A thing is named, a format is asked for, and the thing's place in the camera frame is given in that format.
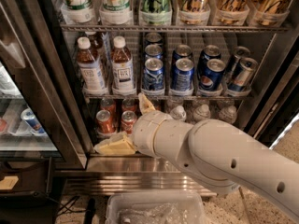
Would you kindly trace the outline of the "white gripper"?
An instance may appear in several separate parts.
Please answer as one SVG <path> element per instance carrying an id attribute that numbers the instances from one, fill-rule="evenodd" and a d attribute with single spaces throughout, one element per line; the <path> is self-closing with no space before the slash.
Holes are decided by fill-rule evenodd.
<path id="1" fill-rule="evenodd" d="M 156 157 L 154 151 L 154 137 L 159 127 L 171 116 L 159 110 L 155 110 L 152 102 L 147 96 L 140 92 L 138 94 L 139 109 L 142 116 L 133 126 L 132 138 L 124 132 L 115 133 L 94 146 L 94 150 L 101 155 L 132 155 L 136 151 Z"/>

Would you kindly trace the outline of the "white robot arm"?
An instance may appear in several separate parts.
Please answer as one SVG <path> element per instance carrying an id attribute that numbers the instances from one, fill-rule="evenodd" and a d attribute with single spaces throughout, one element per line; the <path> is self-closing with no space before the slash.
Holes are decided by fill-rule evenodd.
<path id="1" fill-rule="evenodd" d="M 171 162 L 183 174 L 218 194 L 244 186 L 299 221 L 299 163 L 265 147 L 218 119 L 190 124 L 156 110 L 140 93 L 141 116 L 127 138 L 117 133 L 95 146 L 104 155 L 138 151 Z"/>

